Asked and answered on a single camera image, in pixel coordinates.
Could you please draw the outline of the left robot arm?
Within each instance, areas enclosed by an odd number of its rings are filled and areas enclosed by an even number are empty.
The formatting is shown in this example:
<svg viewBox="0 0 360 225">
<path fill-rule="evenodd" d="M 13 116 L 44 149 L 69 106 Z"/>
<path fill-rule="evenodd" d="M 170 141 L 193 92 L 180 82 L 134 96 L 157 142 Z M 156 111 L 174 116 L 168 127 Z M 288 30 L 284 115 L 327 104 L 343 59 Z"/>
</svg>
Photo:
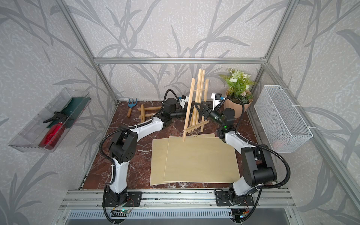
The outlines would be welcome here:
<svg viewBox="0 0 360 225">
<path fill-rule="evenodd" d="M 111 162 L 112 176 L 105 187 L 103 205 L 117 206 L 126 203 L 127 173 L 130 160 L 135 156 L 137 142 L 171 125 L 172 120 L 186 117 L 189 101 L 169 98 L 162 102 L 160 110 L 149 120 L 130 127 L 122 127 L 101 141 L 100 154 Z"/>
</svg>

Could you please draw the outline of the plywood board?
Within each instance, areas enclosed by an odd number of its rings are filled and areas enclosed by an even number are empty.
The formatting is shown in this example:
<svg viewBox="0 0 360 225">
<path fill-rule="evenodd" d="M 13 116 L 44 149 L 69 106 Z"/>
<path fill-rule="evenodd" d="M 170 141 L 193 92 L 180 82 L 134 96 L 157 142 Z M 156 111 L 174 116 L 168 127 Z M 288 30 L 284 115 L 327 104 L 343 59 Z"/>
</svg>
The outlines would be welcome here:
<svg viewBox="0 0 360 225">
<path fill-rule="evenodd" d="M 219 138 L 169 138 L 164 181 L 232 183 L 239 178 L 235 149 Z"/>
<path fill-rule="evenodd" d="M 152 141 L 152 155 L 151 155 L 151 178 L 150 185 L 160 185 L 173 182 L 195 182 L 201 183 L 201 181 L 165 181 L 165 170 L 167 161 L 167 151 L 169 138 L 154 139 Z"/>
</svg>

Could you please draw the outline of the wooden easel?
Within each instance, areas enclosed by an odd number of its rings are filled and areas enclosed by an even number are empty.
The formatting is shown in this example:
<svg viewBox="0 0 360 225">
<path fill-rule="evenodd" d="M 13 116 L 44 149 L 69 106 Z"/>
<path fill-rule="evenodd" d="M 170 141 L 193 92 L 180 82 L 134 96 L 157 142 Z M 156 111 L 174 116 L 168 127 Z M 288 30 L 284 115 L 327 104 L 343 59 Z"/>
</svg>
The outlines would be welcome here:
<svg viewBox="0 0 360 225">
<path fill-rule="evenodd" d="M 160 109 L 160 106 L 145 107 L 144 104 L 141 104 L 138 108 L 138 111 L 140 112 L 139 119 L 141 120 L 141 123 L 145 122 L 147 118 L 154 116 L 157 112 L 160 111 Z"/>
<path fill-rule="evenodd" d="M 187 134 L 192 133 L 195 129 L 200 128 L 203 132 L 205 124 L 208 123 L 195 107 L 195 103 L 207 102 L 209 80 L 205 79 L 205 70 L 199 69 L 197 82 L 192 78 L 189 92 L 189 101 L 187 105 L 185 124 L 183 130 L 183 141 L 186 140 Z"/>
</svg>

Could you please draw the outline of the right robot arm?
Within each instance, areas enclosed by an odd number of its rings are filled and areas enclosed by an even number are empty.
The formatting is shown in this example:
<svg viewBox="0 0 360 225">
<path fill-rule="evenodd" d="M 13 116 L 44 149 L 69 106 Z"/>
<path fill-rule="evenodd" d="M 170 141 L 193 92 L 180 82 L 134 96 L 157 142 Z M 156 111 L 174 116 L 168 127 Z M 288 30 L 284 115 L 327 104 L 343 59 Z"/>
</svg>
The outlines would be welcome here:
<svg viewBox="0 0 360 225">
<path fill-rule="evenodd" d="M 250 141 L 243 140 L 237 135 L 233 109 L 226 108 L 220 114 L 209 108 L 207 104 L 195 103 L 195 108 L 206 120 L 219 124 L 216 130 L 218 137 L 242 155 L 241 178 L 231 183 L 227 194 L 222 193 L 231 205 L 238 206 L 245 203 L 261 185 L 277 179 L 271 154 L 263 150 L 266 146 L 256 147 Z"/>
</svg>

